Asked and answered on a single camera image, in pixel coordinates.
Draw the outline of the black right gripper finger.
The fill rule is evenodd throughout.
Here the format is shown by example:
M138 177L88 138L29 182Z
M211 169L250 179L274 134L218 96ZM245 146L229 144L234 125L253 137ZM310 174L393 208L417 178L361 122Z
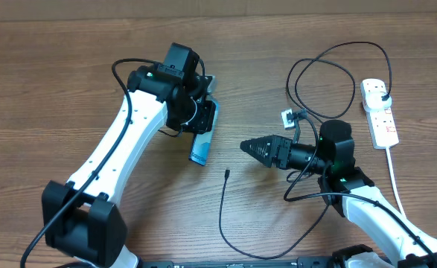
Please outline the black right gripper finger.
M246 141L242 141L240 143L240 149L249 154L254 159L258 160L261 164L266 166L267 168L272 167L272 158L276 155L275 149L273 146L268 147L266 149L246 149Z
M246 141L246 149L266 149L280 140L278 135L268 135L260 138L252 138Z

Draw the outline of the blue Galaxy smartphone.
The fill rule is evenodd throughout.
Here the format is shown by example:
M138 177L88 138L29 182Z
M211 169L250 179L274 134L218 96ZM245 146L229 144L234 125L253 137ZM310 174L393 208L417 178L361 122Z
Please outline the blue Galaxy smartphone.
M211 103L211 130L203 134L195 134L191 146L191 152L189 154L189 159L198 165L205 166L208 153L211 148L211 141L213 138L215 125L217 122L218 113L220 111L220 105L216 99L212 96L206 98L206 102Z

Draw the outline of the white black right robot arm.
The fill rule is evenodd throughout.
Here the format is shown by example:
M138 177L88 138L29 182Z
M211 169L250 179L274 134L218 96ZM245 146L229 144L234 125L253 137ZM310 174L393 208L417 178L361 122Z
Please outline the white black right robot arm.
M329 120L314 145L279 135L242 141L240 148L264 166L319 175L318 195L362 229L394 267L437 267L437 239L406 219L355 165L351 125Z

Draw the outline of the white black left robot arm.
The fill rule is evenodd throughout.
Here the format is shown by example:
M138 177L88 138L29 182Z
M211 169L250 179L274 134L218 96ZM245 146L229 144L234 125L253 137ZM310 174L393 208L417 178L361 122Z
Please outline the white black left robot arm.
M138 60L119 81L123 103L93 153L66 182L51 181L42 192L39 238L71 257L73 267L139 267L119 211L127 181L157 133L190 133L189 159L207 162L219 112L211 95L215 83L200 56L178 43L161 62Z

